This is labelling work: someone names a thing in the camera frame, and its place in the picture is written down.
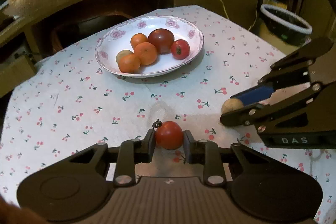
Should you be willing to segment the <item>brown kiwi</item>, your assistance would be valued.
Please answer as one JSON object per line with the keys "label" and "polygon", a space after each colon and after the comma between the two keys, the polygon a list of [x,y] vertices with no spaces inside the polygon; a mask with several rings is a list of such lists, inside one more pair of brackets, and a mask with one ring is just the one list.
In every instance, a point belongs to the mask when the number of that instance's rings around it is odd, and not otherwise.
{"label": "brown kiwi", "polygon": [[244,104],[237,98],[230,98],[226,100],[221,107],[221,113],[225,114],[243,108]]}

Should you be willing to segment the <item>small red tomato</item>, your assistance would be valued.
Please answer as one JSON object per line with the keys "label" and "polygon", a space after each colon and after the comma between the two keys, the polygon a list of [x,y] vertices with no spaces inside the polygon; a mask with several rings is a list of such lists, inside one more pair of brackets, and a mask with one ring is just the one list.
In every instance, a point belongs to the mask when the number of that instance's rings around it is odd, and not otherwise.
{"label": "small red tomato", "polygon": [[183,131],[177,123],[157,120],[153,127],[155,128],[155,140],[160,147],[174,150],[183,145]]}

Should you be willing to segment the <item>small orange mandarin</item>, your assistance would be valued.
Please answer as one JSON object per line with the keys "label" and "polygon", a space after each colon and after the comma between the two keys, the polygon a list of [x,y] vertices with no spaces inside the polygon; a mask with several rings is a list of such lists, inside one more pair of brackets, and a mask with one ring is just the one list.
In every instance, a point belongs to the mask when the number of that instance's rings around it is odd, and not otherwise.
{"label": "small orange mandarin", "polygon": [[122,57],[118,67],[122,73],[136,73],[141,66],[141,61],[134,53]]}

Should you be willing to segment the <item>green kiwi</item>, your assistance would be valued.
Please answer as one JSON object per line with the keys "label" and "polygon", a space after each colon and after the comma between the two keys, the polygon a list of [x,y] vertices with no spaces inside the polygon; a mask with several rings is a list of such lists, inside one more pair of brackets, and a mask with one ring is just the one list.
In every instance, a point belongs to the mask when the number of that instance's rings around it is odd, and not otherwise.
{"label": "green kiwi", "polygon": [[122,51],[120,51],[120,52],[117,54],[117,56],[116,56],[116,63],[119,64],[120,60],[121,60],[123,57],[125,57],[125,56],[127,56],[127,55],[131,55],[131,54],[133,54],[133,52],[130,51],[130,50],[122,50]]}

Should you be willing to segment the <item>large dark red tomato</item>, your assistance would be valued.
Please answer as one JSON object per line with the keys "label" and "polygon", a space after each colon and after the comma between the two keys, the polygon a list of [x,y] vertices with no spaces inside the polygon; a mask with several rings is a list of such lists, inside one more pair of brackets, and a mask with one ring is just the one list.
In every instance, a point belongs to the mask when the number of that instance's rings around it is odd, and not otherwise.
{"label": "large dark red tomato", "polygon": [[148,36],[148,42],[152,43],[160,54],[169,53],[174,40],[173,33],[164,28],[153,30]]}

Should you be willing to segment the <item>lone orange mandarin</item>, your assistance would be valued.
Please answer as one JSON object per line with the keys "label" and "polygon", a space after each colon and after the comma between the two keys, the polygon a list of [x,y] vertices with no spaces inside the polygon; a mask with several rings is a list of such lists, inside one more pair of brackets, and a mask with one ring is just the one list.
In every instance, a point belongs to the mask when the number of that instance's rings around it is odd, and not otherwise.
{"label": "lone orange mandarin", "polygon": [[141,43],[148,42],[148,38],[146,35],[142,33],[135,34],[131,37],[130,44],[133,49],[136,48]]}

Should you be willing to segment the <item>black basket white rim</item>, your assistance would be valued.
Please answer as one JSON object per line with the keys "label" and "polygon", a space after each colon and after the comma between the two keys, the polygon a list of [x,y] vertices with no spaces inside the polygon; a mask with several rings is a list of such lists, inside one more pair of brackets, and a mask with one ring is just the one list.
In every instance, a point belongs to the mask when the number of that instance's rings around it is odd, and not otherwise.
{"label": "black basket white rim", "polygon": [[313,32],[312,26],[306,20],[278,6],[261,5],[260,16],[272,34],[293,46],[304,44]]}

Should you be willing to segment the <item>cherry print tablecloth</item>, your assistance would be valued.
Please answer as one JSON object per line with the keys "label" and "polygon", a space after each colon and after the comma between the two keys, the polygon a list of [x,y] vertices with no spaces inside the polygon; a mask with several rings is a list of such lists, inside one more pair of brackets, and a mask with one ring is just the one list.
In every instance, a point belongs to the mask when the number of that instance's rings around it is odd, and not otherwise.
{"label": "cherry print tablecloth", "polygon": [[16,87],[7,103],[1,136],[1,196],[16,203],[28,175],[90,145],[114,147],[143,138],[159,119],[175,121],[221,147],[240,142],[316,179],[323,200],[314,219],[335,220],[335,151],[267,148],[253,127],[225,128],[221,106],[231,95],[254,86],[282,52],[218,14],[198,6],[155,11],[196,24],[204,51],[192,63],[153,79],[107,72],[95,59],[97,43],[115,42],[107,29],[41,61],[38,73]]}

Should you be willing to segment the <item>white floral ceramic plate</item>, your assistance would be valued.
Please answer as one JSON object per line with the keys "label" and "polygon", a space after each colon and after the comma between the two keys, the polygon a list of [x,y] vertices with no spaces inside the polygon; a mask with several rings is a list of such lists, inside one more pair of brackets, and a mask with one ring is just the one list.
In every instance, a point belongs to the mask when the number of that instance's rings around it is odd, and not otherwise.
{"label": "white floral ceramic plate", "polygon": [[98,42],[95,56],[114,75],[146,78],[186,65],[203,45],[204,35],[195,24],[175,16],[153,15],[112,27]]}

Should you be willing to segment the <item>wooden tv stand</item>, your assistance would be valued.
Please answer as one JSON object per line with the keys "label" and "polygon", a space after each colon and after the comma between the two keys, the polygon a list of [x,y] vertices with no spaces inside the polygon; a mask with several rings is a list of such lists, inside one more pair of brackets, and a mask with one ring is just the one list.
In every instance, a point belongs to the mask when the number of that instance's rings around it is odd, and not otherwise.
{"label": "wooden tv stand", "polygon": [[115,24],[156,9],[198,5],[248,27],[258,0],[56,0],[12,20],[1,13],[1,94],[32,77],[34,63]]}

